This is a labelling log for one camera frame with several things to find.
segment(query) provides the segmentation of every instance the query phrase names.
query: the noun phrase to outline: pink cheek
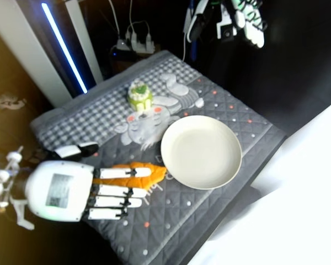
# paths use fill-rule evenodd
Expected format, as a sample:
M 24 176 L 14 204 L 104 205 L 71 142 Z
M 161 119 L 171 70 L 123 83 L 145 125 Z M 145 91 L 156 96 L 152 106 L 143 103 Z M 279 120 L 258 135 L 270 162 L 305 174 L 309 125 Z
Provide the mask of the pink cheek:
M 134 116 L 129 116 L 129 117 L 127 117 L 127 121 L 130 123 L 130 122 L 132 122 L 132 121 L 134 121 L 135 120 L 135 117 Z

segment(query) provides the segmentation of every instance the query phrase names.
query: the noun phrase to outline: round plate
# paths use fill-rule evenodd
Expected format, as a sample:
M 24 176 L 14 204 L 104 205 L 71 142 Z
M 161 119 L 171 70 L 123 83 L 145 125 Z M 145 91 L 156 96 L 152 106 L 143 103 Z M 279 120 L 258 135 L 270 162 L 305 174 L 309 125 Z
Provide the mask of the round plate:
M 233 131 L 207 116 L 189 116 L 173 123 L 161 143 L 163 162 L 180 183 L 194 189 L 227 184 L 242 164 L 242 148 Z

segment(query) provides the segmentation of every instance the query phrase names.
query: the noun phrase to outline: white cloth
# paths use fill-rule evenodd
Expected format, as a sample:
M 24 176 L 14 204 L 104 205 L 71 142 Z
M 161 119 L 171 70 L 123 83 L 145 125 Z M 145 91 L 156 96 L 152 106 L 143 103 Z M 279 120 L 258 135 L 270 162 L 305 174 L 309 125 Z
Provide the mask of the white cloth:
M 271 193 L 189 264 L 331 264 L 331 106 L 283 143 L 252 186 Z

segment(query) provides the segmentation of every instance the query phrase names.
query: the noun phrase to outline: gray quilted tablecloth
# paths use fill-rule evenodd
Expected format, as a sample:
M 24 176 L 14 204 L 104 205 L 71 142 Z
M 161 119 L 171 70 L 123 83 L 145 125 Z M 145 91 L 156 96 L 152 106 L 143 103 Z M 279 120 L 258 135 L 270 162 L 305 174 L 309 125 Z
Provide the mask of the gray quilted tablecloth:
M 148 84 L 155 99 L 143 117 L 126 101 L 127 89 L 136 78 Z M 163 165 L 160 140 L 165 129 L 194 114 L 218 119 L 234 131 L 243 149 L 241 170 L 230 184 L 215 190 L 194 190 L 167 175 L 148 191 L 140 208 L 128 210 L 126 218 L 86 220 L 126 264 L 188 261 L 219 224 L 228 204 L 282 143 L 284 133 L 167 51 L 135 64 L 31 124 L 47 149 L 97 141 L 99 155 L 84 161 L 94 166 L 131 161 Z

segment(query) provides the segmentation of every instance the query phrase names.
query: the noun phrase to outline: robotic hand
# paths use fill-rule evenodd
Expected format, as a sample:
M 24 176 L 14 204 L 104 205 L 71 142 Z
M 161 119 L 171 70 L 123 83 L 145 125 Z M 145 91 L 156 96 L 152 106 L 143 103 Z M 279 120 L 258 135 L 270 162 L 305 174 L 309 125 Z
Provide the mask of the robotic hand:
M 259 0 L 231 0 L 231 2 L 235 12 L 232 16 L 225 2 L 221 0 L 219 3 L 221 21 L 216 23 L 217 38 L 222 41 L 232 40 L 237 35 L 237 30 L 243 29 L 246 39 L 258 48 L 262 48 L 265 42 L 263 31 L 267 27 L 259 11 L 262 2 Z M 200 36 L 217 5 L 218 1 L 200 0 L 186 34 L 188 42 Z
M 94 178 L 129 178 L 151 175 L 149 168 L 95 168 L 78 162 L 98 150 L 98 144 L 89 142 L 70 145 L 51 153 L 45 161 L 27 176 L 22 175 L 19 162 L 23 148 L 10 152 L 8 164 L 0 170 L 0 213 L 9 201 L 17 213 L 17 224 L 33 230 L 34 225 L 24 219 L 24 207 L 35 215 L 53 221 L 78 222 L 88 219 L 120 219 L 127 208 L 139 207 L 146 191 L 114 185 L 93 184 Z

